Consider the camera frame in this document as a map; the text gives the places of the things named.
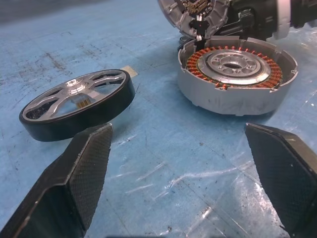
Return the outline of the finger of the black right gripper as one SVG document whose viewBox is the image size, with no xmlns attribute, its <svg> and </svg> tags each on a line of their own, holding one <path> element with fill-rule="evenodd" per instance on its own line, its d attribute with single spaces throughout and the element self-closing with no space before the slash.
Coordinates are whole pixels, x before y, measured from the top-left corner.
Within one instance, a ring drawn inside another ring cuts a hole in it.
<svg viewBox="0 0 317 238">
<path fill-rule="evenodd" d="M 241 23 L 232 23 L 221 27 L 214 36 L 239 36 L 241 39 L 247 39 L 248 34 Z"/>
</svg>

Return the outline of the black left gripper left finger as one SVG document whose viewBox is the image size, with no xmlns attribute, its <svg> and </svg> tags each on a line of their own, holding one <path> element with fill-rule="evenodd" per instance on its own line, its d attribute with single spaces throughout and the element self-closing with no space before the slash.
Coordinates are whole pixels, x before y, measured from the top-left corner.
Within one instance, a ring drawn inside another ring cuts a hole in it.
<svg viewBox="0 0 317 238">
<path fill-rule="evenodd" d="M 82 238 L 104 186 L 113 136 L 110 123 L 76 134 L 39 176 L 2 238 Z"/>
</svg>

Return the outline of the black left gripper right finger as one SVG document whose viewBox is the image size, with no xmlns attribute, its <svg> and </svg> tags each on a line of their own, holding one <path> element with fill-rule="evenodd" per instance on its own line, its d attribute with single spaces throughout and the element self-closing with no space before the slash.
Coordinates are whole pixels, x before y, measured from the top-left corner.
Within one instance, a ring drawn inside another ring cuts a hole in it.
<svg viewBox="0 0 317 238">
<path fill-rule="evenodd" d="M 317 236 L 317 155 L 297 135 L 261 124 L 245 134 L 262 187 L 292 238 Z"/>
</svg>

